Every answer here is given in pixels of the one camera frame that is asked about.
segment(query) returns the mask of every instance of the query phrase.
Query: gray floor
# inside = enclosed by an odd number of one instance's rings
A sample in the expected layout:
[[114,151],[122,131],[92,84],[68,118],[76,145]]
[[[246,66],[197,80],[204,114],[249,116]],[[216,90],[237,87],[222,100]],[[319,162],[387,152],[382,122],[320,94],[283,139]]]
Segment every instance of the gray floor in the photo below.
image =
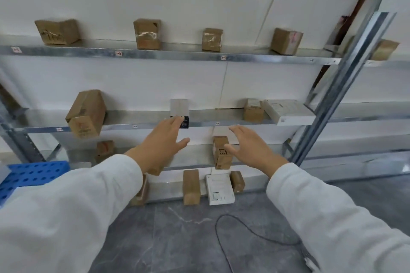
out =
[[[410,235],[410,175],[335,185],[356,204]],[[191,207],[182,201],[147,204],[124,210],[115,220],[90,273],[228,273],[215,235],[215,221],[224,213],[239,217],[263,236],[298,239],[264,193],[237,195],[232,205],[209,206],[207,198]],[[221,219],[218,233],[235,273],[309,272],[296,248],[257,238],[230,217]]]

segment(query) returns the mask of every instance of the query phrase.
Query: person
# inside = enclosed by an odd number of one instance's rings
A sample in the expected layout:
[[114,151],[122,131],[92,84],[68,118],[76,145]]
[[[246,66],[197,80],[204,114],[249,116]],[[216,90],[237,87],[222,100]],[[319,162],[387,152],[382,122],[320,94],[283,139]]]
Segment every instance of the person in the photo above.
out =
[[[183,117],[161,121],[141,145],[92,169],[70,171],[0,209],[4,273],[88,272],[108,226],[140,190],[143,173],[183,149]],[[408,272],[410,238],[274,154],[252,130],[232,126],[239,149],[225,148],[269,177],[266,193],[289,221],[322,272]]]

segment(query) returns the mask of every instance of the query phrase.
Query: person's left hand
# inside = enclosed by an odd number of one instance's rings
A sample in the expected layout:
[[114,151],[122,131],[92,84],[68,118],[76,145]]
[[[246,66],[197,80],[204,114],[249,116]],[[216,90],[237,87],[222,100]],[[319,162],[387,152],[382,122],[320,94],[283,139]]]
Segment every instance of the person's left hand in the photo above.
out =
[[189,138],[184,138],[176,142],[183,121],[184,117],[174,116],[159,122],[141,145],[131,148],[125,155],[138,163],[142,173],[146,173],[151,168],[164,167],[190,141]]

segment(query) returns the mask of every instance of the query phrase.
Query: cable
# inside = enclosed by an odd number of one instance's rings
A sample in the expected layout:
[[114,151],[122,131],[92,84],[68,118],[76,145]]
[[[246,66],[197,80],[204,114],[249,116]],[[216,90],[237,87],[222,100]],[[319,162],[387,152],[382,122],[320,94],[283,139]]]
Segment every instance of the cable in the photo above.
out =
[[234,273],[234,272],[233,272],[233,269],[232,269],[232,266],[231,266],[231,264],[230,264],[230,262],[229,262],[229,260],[228,260],[228,257],[226,256],[225,251],[223,250],[223,247],[222,247],[221,241],[219,240],[219,235],[218,235],[218,222],[219,222],[219,219],[221,219],[221,218],[224,217],[224,216],[229,216],[229,217],[232,217],[232,218],[238,220],[238,221],[239,221],[243,226],[245,226],[245,228],[247,228],[248,231],[251,232],[253,235],[255,235],[255,236],[257,236],[257,237],[259,237],[259,238],[261,238],[261,239],[263,239],[263,240],[266,240],[266,241],[268,241],[268,242],[276,243],[276,244],[279,244],[279,245],[282,245],[282,246],[298,246],[299,244],[302,243],[302,241],[301,241],[300,239],[299,239],[296,243],[284,243],[284,242],[281,242],[281,241],[277,241],[277,240],[274,240],[274,239],[269,239],[269,238],[267,238],[267,237],[263,237],[262,235],[259,235],[259,234],[255,233],[251,228],[249,228],[249,227],[248,227],[241,219],[239,219],[238,217],[236,217],[236,216],[234,216],[234,215],[230,215],[230,214],[228,214],[228,213],[225,213],[225,214],[223,214],[223,215],[220,215],[220,216],[218,217],[217,221],[215,222],[215,233],[216,233],[216,235],[217,235],[219,247],[221,247],[221,250],[222,250],[222,252],[223,252],[223,255],[225,256],[226,262],[228,262],[229,269],[230,269],[230,271],[231,271],[232,273]]

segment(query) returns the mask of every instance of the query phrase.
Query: white long-sleeved shirt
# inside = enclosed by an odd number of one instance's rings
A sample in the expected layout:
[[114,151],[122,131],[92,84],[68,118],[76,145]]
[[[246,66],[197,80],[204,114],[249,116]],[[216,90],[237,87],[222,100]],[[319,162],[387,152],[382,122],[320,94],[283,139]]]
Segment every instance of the white long-sleeved shirt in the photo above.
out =
[[[134,160],[115,155],[6,203],[0,209],[0,271],[88,272],[108,226],[142,181]],[[408,271],[410,238],[341,189],[289,163],[272,176],[266,192],[322,272]]]

